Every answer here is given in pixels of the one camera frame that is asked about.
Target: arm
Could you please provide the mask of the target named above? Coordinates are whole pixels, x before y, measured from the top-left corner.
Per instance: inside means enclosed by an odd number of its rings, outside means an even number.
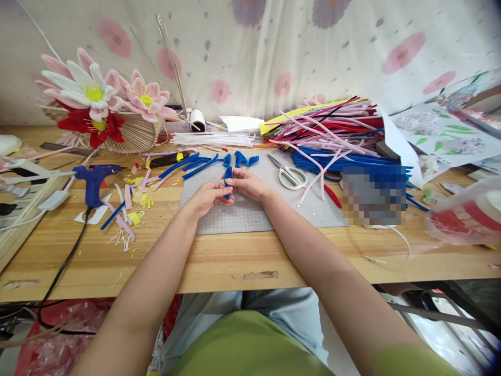
[[[72,376],[145,375],[158,329],[172,302],[198,220],[213,205],[231,205],[231,187],[206,183],[177,212],[116,298]]]
[[[361,375],[373,374],[377,354],[399,344],[428,348],[350,261],[282,197],[248,171],[228,184],[263,205],[287,255],[318,294]]]

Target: jeans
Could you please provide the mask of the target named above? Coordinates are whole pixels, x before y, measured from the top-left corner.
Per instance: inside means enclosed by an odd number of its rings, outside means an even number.
[[[313,289],[204,292],[181,296],[174,329],[162,351],[162,374],[170,372],[212,324],[239,310],[258,311],[327,364],[318,297]]]

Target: blue glue gun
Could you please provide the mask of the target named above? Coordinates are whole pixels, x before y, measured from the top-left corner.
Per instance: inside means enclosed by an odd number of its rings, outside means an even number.
[[[85,203],[89,207],[100,207],[103,203],[99,198],[99,188],[104,178],[114,175],[122,170],[121,166],[116,164],[93,164],[89,169],[85,166],[73,168],[75,178],[83,179],[86,182]]]

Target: wooden desk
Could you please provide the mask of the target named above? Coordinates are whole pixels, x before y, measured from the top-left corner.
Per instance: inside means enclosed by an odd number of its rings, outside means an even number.
[[[0,133],[9,133],[11,129],[0,128]],[[56,141],[62,131],[56,127],[20,126],[15,127],[13,133],[23,140],[24,146],[36,147],[42,142]],[[72,160],[80,161],[81,157],[58,154],[43,159],[41,165],[54,168]],[[100,152],[92,162],[131,167],[140,160],[136,155]],[[62,170],[70,170],[73,165]],[[130,249],[138,248],[134,258],[131,258],[130,251],[124,253],[121,246],[114,247],[114,243],[105,245],[118,232],[116,224],[105,231],[101,231],[99,226],[89,226],[80,252],[75,255],[51,298],[116,296],[177,212],[183,183],[180,180],[178,185],[172,184],[180,175],[175,173],[173,178],[152,194],[154,206],[145,210],[146,225],[133,228],[137,240]],[[113,187],[113,182],[122,187],[125,184],[120,177],[109,177],[106,181],[110,187]],[[438,185],[440,181],[463,186],[473,182],[465,176],[463,169],[453,169],[428,186],[441,190]],[[339,186],[333,188],[336,194],[341,195]],[[70,198],[60,208],[45,215],[0,275],[0,302],[42,299],[82,229],[82,224],[73,219],[85,209],[84,191],[84,183],[77,181],[71,189]],[[420,201],[421,192],[415,195]],[[116,193],[110,202],[117,206]],[[481,246],[444,244],[428,237],[424,232],[423,212],[413,206],[410,206],[406,220],[405,225],[397,228],[411,243],[413,256],[409,261],[404,261],[407,254],[405,243],[393,231],[369,230],[361,226],[325,228],[321,231],[372,284],[501,276],[499,271],[488,266],[501,263],[501,252]],[[361,257],[363,254],[385,260],[388,264],[371,263]],[[120,283],[111,288],[120,273],[123,273]],[[12,286],[11,282],[22,280],[29,281],[25,287],[6,289]],[[197,236],[178,291],[188,293],[302,286],[306,286],[305,281],[290,262],[277,235],[268,231]]]

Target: yellow flower center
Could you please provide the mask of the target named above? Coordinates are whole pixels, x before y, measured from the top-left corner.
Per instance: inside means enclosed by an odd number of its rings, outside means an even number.
[[[100,132],[103,132],[108,127],[108,125],[106,124],[106,119],[103,119],[100,122],[97,122],[96,120],[92,120],[91,122],[92,126]]]
[[[85,95],[87,99],[89,99],[92,102],[99,102],[104,97],[104,94],[101,91],[101,89],[97,87],[88,88]]]
[[[151,106],[153,104],[153,99],[146,94],[143,94],[139,99],[147,106]]]

